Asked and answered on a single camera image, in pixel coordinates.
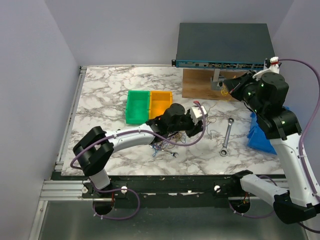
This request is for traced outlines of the brown wooden board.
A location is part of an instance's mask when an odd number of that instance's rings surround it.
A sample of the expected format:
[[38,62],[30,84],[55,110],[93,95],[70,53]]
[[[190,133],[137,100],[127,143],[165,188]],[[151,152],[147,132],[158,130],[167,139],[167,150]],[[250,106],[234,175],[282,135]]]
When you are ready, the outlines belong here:
[[221,90],[213,90],[211,78],[215,72],[225,79],[234,79],[244,75],[248,70],[220,70],[185,68],[182,72],[182,97],[201,100],[226,100],[237,102],[229,94],[222,95]]

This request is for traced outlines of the grey network switch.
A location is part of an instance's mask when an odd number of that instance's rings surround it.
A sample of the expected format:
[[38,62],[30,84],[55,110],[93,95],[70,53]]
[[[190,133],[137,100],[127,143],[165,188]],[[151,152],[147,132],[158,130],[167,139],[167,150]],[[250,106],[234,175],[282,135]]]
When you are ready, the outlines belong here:
[[275,56],[265,23],[181,23],[176,68],[263,70]]

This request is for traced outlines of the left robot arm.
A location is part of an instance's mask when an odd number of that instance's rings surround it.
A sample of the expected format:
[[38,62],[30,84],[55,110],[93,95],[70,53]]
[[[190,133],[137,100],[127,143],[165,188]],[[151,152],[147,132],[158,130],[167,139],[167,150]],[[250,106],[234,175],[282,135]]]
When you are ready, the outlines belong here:
[[189,138],[204,135],[208,112],[198,101],[194,104],[185,110],[181,104],[173,103],[162,115],[126,130],[106,132],[100,126],[93,127],[73,147],[75,157],[70,166],[75,169],[74,163],[78,162],[78,169],[92,182],[93,191],[101,198],[107,197],[111,191],[111,180],[105,166],[112,154],[159,142],[174,145],[170,137],[178,132],[185,132]]

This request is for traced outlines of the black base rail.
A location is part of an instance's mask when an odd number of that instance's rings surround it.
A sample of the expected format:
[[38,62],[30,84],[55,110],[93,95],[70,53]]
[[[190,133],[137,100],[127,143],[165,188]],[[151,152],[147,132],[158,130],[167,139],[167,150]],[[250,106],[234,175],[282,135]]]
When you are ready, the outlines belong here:
[[231,175],[112,175],[104,193],[84,182],[82,197],[116,209],[227,208],[230,201],[248,202],[250,195],[236,189]]

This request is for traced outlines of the blue plastic bin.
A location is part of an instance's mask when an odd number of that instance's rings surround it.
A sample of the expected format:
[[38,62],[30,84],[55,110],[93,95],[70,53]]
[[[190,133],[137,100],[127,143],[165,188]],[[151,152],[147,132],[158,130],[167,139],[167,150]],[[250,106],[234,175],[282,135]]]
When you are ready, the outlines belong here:
[[260,128],[260,125],[257,123],[257,115],[254,111],[251,112],[250,117],[251,122],[249,132],[247,134],[247,146],[255,150],[276,155],[277,153],[271,145],[270,140],[266,138],[264,131]]

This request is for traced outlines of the yellow plastic bin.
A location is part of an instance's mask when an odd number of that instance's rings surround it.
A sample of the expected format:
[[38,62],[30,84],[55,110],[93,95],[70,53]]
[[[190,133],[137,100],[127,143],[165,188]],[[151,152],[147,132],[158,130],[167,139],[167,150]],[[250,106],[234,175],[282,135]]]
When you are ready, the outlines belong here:
[[149,119],[162,115],[173,103],[171,91],[151,91],[149,98]]

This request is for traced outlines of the grey metal stand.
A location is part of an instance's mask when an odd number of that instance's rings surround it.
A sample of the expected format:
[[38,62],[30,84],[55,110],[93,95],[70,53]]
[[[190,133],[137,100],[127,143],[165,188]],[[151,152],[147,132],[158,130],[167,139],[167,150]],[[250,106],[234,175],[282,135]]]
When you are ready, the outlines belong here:
[[220,69],[215,69],[210,78],[210,87],[212,91],[221,91],[224,85],[225,76],[221,74]]

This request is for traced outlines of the aluminium frame rail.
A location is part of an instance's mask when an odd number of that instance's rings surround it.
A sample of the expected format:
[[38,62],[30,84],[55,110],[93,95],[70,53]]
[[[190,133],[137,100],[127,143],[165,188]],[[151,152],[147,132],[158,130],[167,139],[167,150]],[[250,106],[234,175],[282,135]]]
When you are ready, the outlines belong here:
[[[54,163],[52,176],[54,174],[60,174],[64,165],[64,156],[67,152],[69,140],[72,132],[73,123],[75,120],[77,106],[81,96],[81,90],[84,84],[85,76],[87,72],[86,66],[79,67],[79,76],[76,82],[75,93],[72,99],[70,111],[68,114],[66,126],[63,133],[63,138],[57,158]],[[29,239],[38,240],[42,234],[42,226],[44,223],[47,206],[49,202],[53,201],[77,201],[82,200],[81,196],[81,183],[79,180],[44,180],[37,209],[35,212],[34,220],[30,230]]]

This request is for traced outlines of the silver open-end wrench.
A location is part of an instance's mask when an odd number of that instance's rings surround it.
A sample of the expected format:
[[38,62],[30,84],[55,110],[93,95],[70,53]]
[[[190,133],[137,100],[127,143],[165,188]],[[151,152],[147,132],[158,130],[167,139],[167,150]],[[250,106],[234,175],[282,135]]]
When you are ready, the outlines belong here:
[[166,153],[166,154],[169,154],[171,155],[172,157],[176,158],[179,153],[178,152],[173,152],[173,151],[169,151],[169,150],[166,150],[166,149],[161,149],[162,152]]

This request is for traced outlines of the green plastic bin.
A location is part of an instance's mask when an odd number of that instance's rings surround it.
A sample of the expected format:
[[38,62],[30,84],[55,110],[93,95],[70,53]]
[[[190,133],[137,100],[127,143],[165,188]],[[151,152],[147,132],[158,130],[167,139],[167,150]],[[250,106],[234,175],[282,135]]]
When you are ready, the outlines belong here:
[[141,125],[149,119],[150,91],[129,90],[125,108],[125,122]]

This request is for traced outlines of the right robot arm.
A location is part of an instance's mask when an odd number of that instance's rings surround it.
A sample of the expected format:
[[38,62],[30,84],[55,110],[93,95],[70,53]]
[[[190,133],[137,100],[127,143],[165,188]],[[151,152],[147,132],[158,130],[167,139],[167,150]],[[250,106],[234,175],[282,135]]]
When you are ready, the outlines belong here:
[[273,207],[285,224],[300,223],[314,218],[320,212],[316,192],[319,185],[310,169],[305,150],[299,145],[302,129],[298,118],[283,106],[289,85],[279,73],[263,73],[256,80],[254,73],[226,79],[228,93],[246,103],[256,114],[256,122],[270,141],[280,160],[288,189],[269,183],[249,170],[232,175],[230,191],[241,196],[251,193]]

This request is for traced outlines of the silver ratchet wrench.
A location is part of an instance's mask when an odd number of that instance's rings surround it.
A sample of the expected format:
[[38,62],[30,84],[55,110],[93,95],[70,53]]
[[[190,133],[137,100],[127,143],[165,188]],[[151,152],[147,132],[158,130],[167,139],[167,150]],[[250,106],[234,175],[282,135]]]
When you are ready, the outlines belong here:
[[222,144],[222,148],[219,152],[222,157],[226,157],[228,154],[228,142],[229,142],[230,133],[231,133],[233,123],[234,123],[234,119],[232,117],[230,117],[227,121],[227,129],[226,129],[226,133],[224,136],[224,141]]

